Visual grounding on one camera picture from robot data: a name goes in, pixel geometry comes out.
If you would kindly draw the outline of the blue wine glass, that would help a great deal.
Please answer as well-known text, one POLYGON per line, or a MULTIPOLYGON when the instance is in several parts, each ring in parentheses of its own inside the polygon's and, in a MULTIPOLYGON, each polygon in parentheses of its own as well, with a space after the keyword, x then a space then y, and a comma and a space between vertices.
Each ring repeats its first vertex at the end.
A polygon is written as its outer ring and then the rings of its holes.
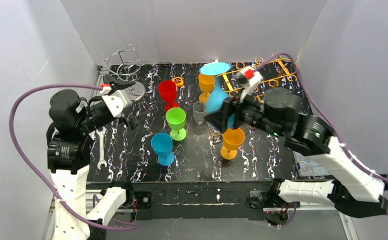
POLYGON ((158 156, 158 163, 162 166, 170 166, 175 156, 173 153, 173 139, 165 132, 155 134, 151 139, 151 147, 158 156))

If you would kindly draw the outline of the teal wine glass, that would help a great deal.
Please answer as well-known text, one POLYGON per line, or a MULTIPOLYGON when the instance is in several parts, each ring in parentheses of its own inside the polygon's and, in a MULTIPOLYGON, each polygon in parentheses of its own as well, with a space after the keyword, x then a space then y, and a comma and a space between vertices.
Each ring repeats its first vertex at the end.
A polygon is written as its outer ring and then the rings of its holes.
POLYGON ((216 130, 223 133, 228 128, 228 116, 223 113, 223 102, 229 97, 222 87, 218 76, 224 74, 231 69, 231 65, 225 62, 214 61, 205 64, 199 72, 207 77, 212 77, 214 87, 205 104, 205 120, 212 125, 216 130))

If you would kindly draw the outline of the gold wire glass rack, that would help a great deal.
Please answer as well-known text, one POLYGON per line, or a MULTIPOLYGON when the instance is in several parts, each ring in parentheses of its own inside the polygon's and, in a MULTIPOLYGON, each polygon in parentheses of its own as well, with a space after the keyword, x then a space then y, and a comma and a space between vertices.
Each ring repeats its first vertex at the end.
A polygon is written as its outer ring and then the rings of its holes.
MULTIPOLYGON (((263 76, 263 80, 255 91, 245 99, 265 103, 264 116, 267 128, 260 130, 276 137, 290 137, 291 131, 297 124, 298 112, 301 108, 301 98, 292 95, 289 90, 279 85, 279 80, 283 78, 291 82, 296 80, 295 74, 286 69, 284 61, 284 58, 272 57, 261 63, 254 62, 252 65, 244 65, 244 67, 255 68, 263 76)), ((231 98, 240 97, 242 88, 235 79, 235 75, 243 68, 237 68, 235 71, 230 69, 218 76, 224 91, 231 98)))

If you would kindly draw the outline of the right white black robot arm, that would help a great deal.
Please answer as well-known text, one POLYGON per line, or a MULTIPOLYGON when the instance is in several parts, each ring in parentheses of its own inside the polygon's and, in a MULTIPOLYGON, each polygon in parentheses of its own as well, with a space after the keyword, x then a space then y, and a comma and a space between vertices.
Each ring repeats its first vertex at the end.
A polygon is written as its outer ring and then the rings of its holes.
POLYGON ((387 214, 388 190, 384 182, 356 166, 340 147, 334 130, 324 120, 300 112, 301 98, 276 87, 264 95, 263 104, 248 96, 230 97, 216 87, 206 103, 205 119, 219 132, 227 133, 243 124, 278 137, 290 150, 323 166, 333 180, 292 181, 275 179, 266 197, 276 203, 319 203, 353 217, 387 214))

